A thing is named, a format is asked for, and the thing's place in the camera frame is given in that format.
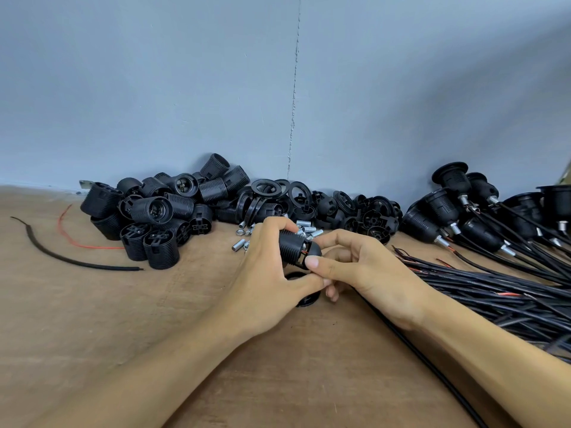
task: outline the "bundle of black cables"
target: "bundle of black cables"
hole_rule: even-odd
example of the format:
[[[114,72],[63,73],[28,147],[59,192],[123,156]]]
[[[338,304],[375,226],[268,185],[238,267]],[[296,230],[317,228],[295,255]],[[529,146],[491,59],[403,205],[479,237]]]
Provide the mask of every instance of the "bundle of black cables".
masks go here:
[[[437,265],[394,248],[432,288],[487,320],[571,363],[571,291],[500,272],[467,272]]]

